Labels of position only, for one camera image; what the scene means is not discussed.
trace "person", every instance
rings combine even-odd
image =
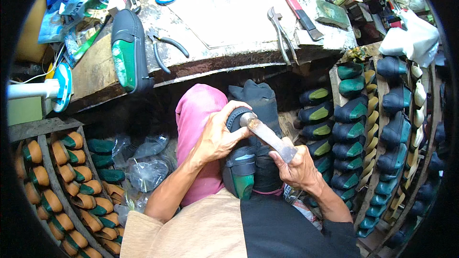
[[[275,151],[269,156],[281,180],[316,199],[322,233],[279,196],[282,189],[253,192],[249,200],[225,189],[219,160],[253,135],[247,127],[229,132],[225,126],[238,107],[252,109],[201,84],[181,98],[178,168],[154,190],[143,214],[129,212],[120,257],[359,257],[349,209],[314,167],[306,146],[297,146],[289,164]]]

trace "red knife handle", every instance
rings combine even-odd
[[[307,31],[315,29],[314,23],[309,19],[306,12],[304,12],[303,8],[301,8],[300,3],[296,0],[285,0],[290,8],[295,13],[296,17],[300,20],[301,25],[303,25],[304,29]]]

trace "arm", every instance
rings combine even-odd
[[[250,136],[247,127],[233,133],[226,128],[229,114],[238,107],[252,109],[244,102],[230,101],[220,112],[209,116],[204,131],[185,161],[148,198],[145,215],[163,223],[169,221],[200,170],[207,163],[226,157],[239,140]]]
[[[282,140],[293,146],[289,138],[285,137]],[[326,219],[352,223],[349,209],[324,181],[322,174],[314,166],[307,146],[297,146],[297,148],[298,152],[289,164],[282,160],[278,152],[269,152],[270,157],[279,168],[281,180],[291,187],[302,189],[313,195]]]

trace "wooden table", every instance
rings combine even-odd
[[[273,26],[266,30],[266,32],[271,32],[274,35],[274,40],[270,42],[241,43],[208,49],[193,30],[187,26],[187,23],[182,21],[168,6],[160,6],[156,4],[155,0],[140,1],[142,9],[138,15],[144,30],[153,27],[160,36],[175,39],[190,53],[190,58],[187,59],[177,48],[169,44],[158,43],[159,55],[164,64],[171,70],[171,74],[166,74],[159,68],[154,58],[152,41],[146,37],[147,69],[150,77],[155,78],[155,87],[218,72],[285,65],[277,46],[277,41],[275,41],[275,29]],[[310,2],[315,2],[315,0],[298,1],[309,17],[314,18],[317,13],[315,6]],[[281,20],[281,24],[286,25],[288,20],[295,20],[290,17],[294,16],[293,13],[288,13],[288,11],[284,10],[282,12],[284,19]],[[257,22],[251,22],[250,18],[246,20],[248,24],[257,24]],[[357,46],[351,26],[341,29],[316,21],[314,23],[317,29],[325,35],[323,45],[311,44],[305,47],[302,46],[302,49],[300,49],[293,38],[293,30],[302,29],[298,21],[294,23],[294,26],[291,26],[293,27],[291,30],[286,30],[296,49],[300,64],[342,53]],[[91,108],[126,94],[118,82],[114,69],[110,45],[111,32],[112,19],[109,20],[96,42],[73,69],[74,94],[66,111],[68,114]]]

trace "pliers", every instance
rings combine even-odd
[[[293,48],[293,44],[288,39],[287,33],[284,31],[284,29],[282,29],[282,26],[280,25],[279,19],[281,19],[281,18],[282,18],[282,15],[280,13],[276,13],[274,11],[274,7],[271,7],[268,10],[268,19],[271,21],[271,23],[276,28],[277,45],[279,46],[280,53],[282,54],[282,57],[284,58],[285,63],[287,65],[291,65],[290,59],[288,58],[287,53],[285,52],[285,49],[284,49],[284,42],[282,40],[282,36],[284,36],[285,37],[285,41],[287,41],[287,45],[290,48],[291,54],[293,56],[293,60],[295,61],[295,63],[297,65],[299,65],[298,59],[296,58],[295,48]]]
[[[159,41],[161,42],[164,42],[164,43],[169,43],[169,44],[172,44],[174,45],[175,47],[177,47],[180,51],[182,51],[183,55],[185,55],[185,57],[189,58],[190,57],[190,54],[188,53],[188,51],[180,44],[178,43],[177,41],[175,40],[172,40],[170,38],[167,38],[167,37],[159,37],[158,33],[156,31],[153,30],[153,28],[150,28],[148,32],[146,32],[146,35],[148,37],[150,37],[150,39],[153,41],[153,52],[155,54],[155,59],[156,61],[158,62],[158,65],[159,67],[161,67],[161,69],[164,70],[164,72],[170,74],[171,71],[168,69],[168,67],[166,67],[164,65],[164,63],[161,61],[161,59],[159,58],[159,54],[158,54],[158,45],[157,45],[157,41],[156,39],[158,39]]]

